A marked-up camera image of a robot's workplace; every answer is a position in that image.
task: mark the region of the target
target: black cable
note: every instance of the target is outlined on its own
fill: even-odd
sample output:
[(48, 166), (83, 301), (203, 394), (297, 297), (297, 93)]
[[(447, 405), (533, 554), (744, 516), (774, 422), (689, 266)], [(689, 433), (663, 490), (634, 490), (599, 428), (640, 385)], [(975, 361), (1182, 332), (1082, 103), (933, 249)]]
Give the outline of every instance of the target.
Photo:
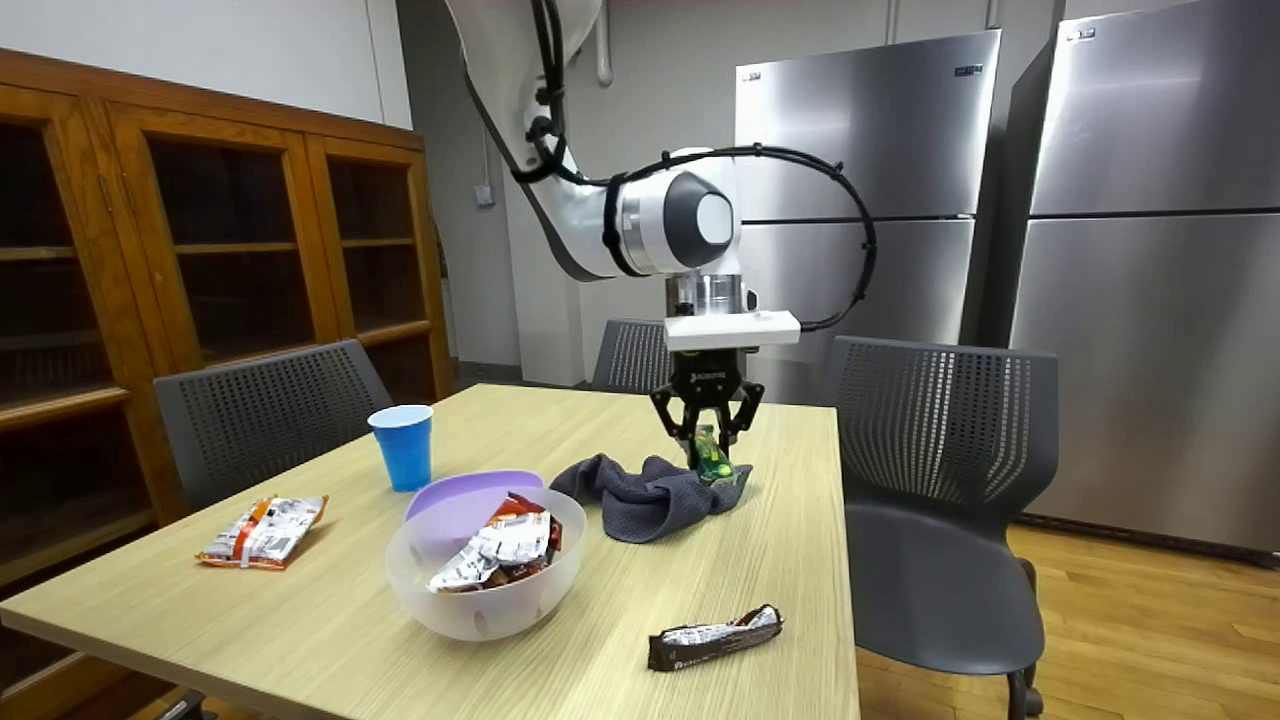
[(684, 156), (670, 156), (663, 152), (655, 166), (643, 166), (638, 174), (620, 174), (614, 182), (588, 182), (588, 178), (563, 169), (568, 130), (563, 130), (563, 30), (560, 30), (560, 10), (551, 0), (533, 0), (533, 16), (537, 16), (540, 62), (545, 62), (545, 88), (540, 88), (537, 99), (547, 108), (547, 124), (537, 119), (530, 130), (530, 142), (537, 145), (540, 166), (533, 174), (518, 174), (521, 184), (533, 184), (533, 182), (545, 182), (545, 178), (560, 178), (568, 184), (605, 187), (618, 199), (620, 187), (634, 184), (634, 182), (643, 182), (643, 178), (655, 178), (655, 174), (670, 174), (670, 169), (680, 169), (680, 166), (702, 166), (702, 160), (711, 160), (711, 156), (757, 156), (757, 160), (799, 166), (799, 169), (821, 174), (832, 184), (840, 184), (843, 198), (856, 203), (859, 224), (866, 224), (866, 270), (859, 270), (859, 278), (852, 286), (847, 303), (840, 314), (832, 314), (832, 315), (799, 319), (799, 332), (835, 327), (867, 297), (867, 286), (873, 286), (873, 274), (875, 274), (875, 255), (881, 255), (875, 216), (866, 203), (866, 198), (852, 187), (843, 169), (827, 166), (827, 160), (821, 160), (813, 152), (780, 149), (780, 145), (729, 145), (729, 149), (684, 152)]

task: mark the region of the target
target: blue plastic cup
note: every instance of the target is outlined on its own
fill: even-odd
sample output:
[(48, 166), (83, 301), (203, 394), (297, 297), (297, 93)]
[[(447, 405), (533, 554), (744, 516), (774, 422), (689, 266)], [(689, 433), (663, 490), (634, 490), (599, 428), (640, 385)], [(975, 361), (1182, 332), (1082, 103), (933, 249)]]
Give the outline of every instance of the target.
[(416, 493), (433, 483), (433, 408), (394, 405), (369, 416), (369, 428), (384, 454), (394, 493)]

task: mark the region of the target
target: gray chair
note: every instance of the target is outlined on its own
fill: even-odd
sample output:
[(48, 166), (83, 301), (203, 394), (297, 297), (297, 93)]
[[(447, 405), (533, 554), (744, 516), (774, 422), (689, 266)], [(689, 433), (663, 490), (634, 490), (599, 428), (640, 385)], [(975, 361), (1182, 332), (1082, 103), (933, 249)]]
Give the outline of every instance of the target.
[(161, 378), (157, 405), (188, 506), (203, 507), (357, 440), (394, 398), (342, 340)]
[(655, 394), (674, 380), (674, 352), (663, 340), (663, 324), (643, 319), (608, 319), (592, 389), (614, 394)]
[(1055, 476), (1055, 361), (835, 340), (856, 644), (933, 672), (1009, 677), (1041, 717), (1037, 573), (1009, 525)]

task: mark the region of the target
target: wooden cabinet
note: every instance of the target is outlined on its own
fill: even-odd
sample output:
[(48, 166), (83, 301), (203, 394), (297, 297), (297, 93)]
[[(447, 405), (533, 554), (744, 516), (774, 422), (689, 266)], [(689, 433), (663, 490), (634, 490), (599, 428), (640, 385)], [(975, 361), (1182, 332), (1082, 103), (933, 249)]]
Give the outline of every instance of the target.
[(425, 184), (401, 130), (0, 53), (0, 592), (183, 511), (157, 378), (360, 338), (443, 398)]

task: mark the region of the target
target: white bowl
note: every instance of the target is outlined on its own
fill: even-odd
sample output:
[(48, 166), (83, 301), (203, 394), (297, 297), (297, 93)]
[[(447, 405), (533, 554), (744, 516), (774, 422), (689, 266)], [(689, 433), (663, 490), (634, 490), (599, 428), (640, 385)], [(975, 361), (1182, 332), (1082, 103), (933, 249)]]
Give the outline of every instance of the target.
[(518, 493), (545, 506), (563, 525), (560, 554), (537, 575), (476, 592), (433, 592), (429, 585), (447, 557), (456, 557), (467, 536), (483, 529), (493, 507), (501, 507), (508, 497), (506, 482), (493, 472), (435, 482), (409, 506), (414, 511), (390, 545), (384, 573), (401, 608), (429, 634), (467, 644), (506, 640), (537, 627), (563, 599), (585, 561), (588, 511), (571, 497), (545, 483), (530, 490), (521, 482)]

